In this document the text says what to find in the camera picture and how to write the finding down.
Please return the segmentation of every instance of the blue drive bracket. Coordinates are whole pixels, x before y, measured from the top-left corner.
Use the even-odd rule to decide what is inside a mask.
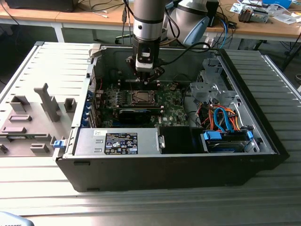
[[[222,136],[220,132],[217,131],[206,131],[204,134],[205,140],[221,140]]]

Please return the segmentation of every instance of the workbench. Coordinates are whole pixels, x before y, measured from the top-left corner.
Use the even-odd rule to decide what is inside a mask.
[[[74,95],[73,90],[76,88],[73,85],[69,87],[61,73],[69,71],[68,76],[72,78],[70,81],[79,83],[80,93],[85,77],[81,71],[88,67],[85,59],[89,58],[90,49],[89,44],[76,43],[45,42],[35,45],[0,94],[0,119],[7,114],[3,106],[8,103],[3,100],[8,96],[26,94],[34,98],[32,89],[36,77],[32,73],[40,68],[48,69],[47,73],[40,73],[40,80],[50,82],[49,87],[64,87],[53,89],[56,91],[51,93],[58,102]],[[298,100],[294,99],[294,95],[298,94],[288,92],[288,89],[293,90],[291,83],[275,66],[268,66],[270,60],[267,56],[256,51],[227,50],[227,53],[236,62],[237,68],[242,67],[242,59],[253,64],[245,68],[249,73],[245,78],[253,88],[253,95],[264,106],[263,111],[277,125],[277,132],[288,147],[291,157],[285,163],[274,170],[260,172],[243,186],[80,193],[73,189],[50,156],[1,156],[0,211],[26,217],[35,226],[254,226],[300,223],[300,110],[294,110],[287,116],[288,106],[295,106]],[[51,67],[57,61],[60,61],[60,68],[64,72]],[[273,86],[279,86],[279,83],[283,85],[275,89]]]
[[[3,1],[5,9],[14,17],[21,25],[47,26],[53,27],[59,42],[64,42],[63,28],[80,28],[92,30],[117,30],[121,31],[122,21],[121,15],[123,6],[108,9],[107,16],[104,18],[92,12],[86,12],[76,8],[73,13],[64,13],[47,10],[32,10],[32,9],[10,9],[6,2]],[[91,4],[105,2],[104,0],[91,0]],[[296,41],[301,32],[300,23],[287,25],[274,18],[270,18],[266,24],[262,23],[241,23],[238,21],[238,14],[229,12],[231,5],[235,0],[221,0],[221,7],[224,14],[229,20],[237,23],[237,28],[233,35],[234,38],[255,39],[255,40],[276,40],[276,41]],[[113,1],[113,4],[120,4],[119,1]],[[83,3],[82,7],[87,10],[88,2]],[[101,5],[101,8],[112,6],[112,4]],[[300,5],[292,5],[289,8],[291,11],[301,10]],[[16,24],[14,20],[0,7],[0,24]],[[128,24],[125,26],[125,31],[128,31]],[[205,36],[207,40],[212,40],[223,32],[223,27],[219,23],[207,28]]]

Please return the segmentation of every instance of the floor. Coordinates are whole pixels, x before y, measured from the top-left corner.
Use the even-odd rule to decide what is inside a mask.
[[[36,41],[57,41],[55,31],[50,27],[14,26],[12,30],[14,31],[12,36],[5,33],[0,36],[0,58],[2,59],[0,61],[0,90],[5,87],[3,83],[9,81]],[[95,42],[91,30],[69,28],[64,29],[63,33],[66,42]],[[120,31],[97,31],[97,37],[104,44],[114,44],[115,37],[120,35]],[[234,39],[231,46],[226,45],[225,48],[237,48],[239,42],[240,40]],[[254,40],[243,40],[239,49],[252,49],[255,42]],[[129,44],[129,39],[125,39],[125,44]],[[279,41],[268,41],[261,44],[259,51],[267,54],[277,66],[280,66],[286,57],[287,49]],[[296,74],[301,73],[300,65],[301,56],[297,56],[285,70],[285,75],[295,87],[299,87],[294,78]]]

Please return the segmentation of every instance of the sticker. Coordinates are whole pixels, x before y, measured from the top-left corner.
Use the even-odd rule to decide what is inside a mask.
[[[105,136],[107,132],[107,130],[94,130],[93,136]]]
[[[107,143],[105,143],[105,146],[106,146],[106,147],[112,147],[112,142],[107,142]]]
[[[138,154],[137,133],[106,133],[105,154]]]

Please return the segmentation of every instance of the connector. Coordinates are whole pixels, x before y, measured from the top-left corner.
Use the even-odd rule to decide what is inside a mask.
[[[126,23],[127,22],[127,8],[124,7],[123,12],[122,12],[122,23]]]

